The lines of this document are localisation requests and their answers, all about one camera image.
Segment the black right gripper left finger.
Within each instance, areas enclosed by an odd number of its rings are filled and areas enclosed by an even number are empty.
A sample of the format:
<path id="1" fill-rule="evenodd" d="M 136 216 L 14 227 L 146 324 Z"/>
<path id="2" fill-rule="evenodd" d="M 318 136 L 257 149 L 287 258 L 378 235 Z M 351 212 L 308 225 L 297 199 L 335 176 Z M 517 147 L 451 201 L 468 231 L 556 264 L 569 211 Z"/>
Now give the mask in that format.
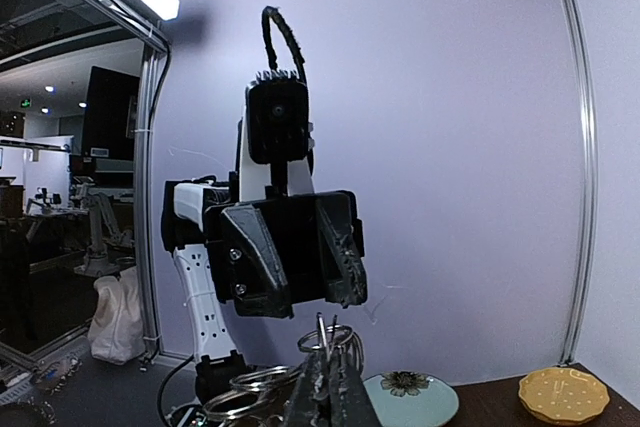
<path id="1" fill-rule="evenodd" d="M 329 368 L 325 354 L 309 354 L 284 411 L 283 426 L 331 425 Z"/>

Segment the metal disc with key rings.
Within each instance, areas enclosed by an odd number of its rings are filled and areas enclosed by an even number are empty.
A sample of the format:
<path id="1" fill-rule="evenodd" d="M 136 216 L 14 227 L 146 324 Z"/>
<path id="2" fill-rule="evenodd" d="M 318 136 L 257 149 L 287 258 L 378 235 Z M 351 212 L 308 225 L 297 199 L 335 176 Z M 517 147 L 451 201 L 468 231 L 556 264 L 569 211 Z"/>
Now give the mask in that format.
<path id="1" fill-rule="evenodd" d="M 339 325 L 334 317 L 333 323 L 323 331 L 316 330 L 301 337 L 297 346 L 302 353 L 311 354 L 327 344 L 330 350 L 342 348 L 347 358 L 359 374 L 364 368 L 364 348 L 359 335 L 350 326 Z M 269 410 L 282 395 L 293 386 L 302 366 L 278 365 L 253 370 L 244 369 L 238 375 L 230 377 L 224 386 L 226 390 L 211 397 L 202 404 L 205 419 L 215 424 L 231 425 L 233 422 L 251 416 L 259 417 Z"/>

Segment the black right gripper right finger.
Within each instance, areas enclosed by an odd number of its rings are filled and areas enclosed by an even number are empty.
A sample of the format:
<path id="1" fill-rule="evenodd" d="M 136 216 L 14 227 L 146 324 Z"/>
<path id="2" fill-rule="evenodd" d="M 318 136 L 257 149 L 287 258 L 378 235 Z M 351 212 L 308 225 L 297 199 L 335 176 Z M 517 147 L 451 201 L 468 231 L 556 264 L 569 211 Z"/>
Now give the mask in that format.
<path id="1" fill-rule="evenodd" d="M 360 374 L 347 354 L 332 355 L 332 425 L 380 426 Z"/>

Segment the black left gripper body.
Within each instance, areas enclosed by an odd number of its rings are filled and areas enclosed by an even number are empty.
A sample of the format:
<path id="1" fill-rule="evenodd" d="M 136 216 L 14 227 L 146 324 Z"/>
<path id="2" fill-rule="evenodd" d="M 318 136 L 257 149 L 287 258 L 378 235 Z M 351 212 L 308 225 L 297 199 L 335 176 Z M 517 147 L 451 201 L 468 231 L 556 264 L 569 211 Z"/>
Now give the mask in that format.
<path id="1" fill-rule="evenodd" d="M 229 273 L 231 261 L 239 257 L 239 252 L 231 251 L 224 239 L 220 215 L 227 207 L 243 204 L 251 204 L 259 209 L 267 223 L 283 263 L 291 290 L 292 306 L 312 300 L 326 301 L 315 214 L 315 198 L 319 194 L 355 196 L 351 191 L 338 190 L 211 205 L 206 208 L 203 218 L 205 245 L 212 263 L 211 276 L 220 302 L 234 303 Z"/>

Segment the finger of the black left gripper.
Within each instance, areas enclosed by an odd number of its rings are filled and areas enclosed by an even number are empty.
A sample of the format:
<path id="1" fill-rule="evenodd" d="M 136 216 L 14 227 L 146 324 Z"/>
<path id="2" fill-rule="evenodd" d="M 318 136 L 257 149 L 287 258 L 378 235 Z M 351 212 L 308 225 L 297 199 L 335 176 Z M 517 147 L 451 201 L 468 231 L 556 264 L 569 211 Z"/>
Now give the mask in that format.
<path id="1" fill-rule="evenodd" d="M 367 301 L 364 238 L 353 194 L 319 194 L 316 224 L 325 299 L 342 308 Z"/>
<path id="2" fill-rule="evenodd" d="M 251 204 L 225 208 L 221 227 L 231 251 L 230 287 L 241 317 L 291 318 L 291 290 L 277 247 L 259 209 Z"/>

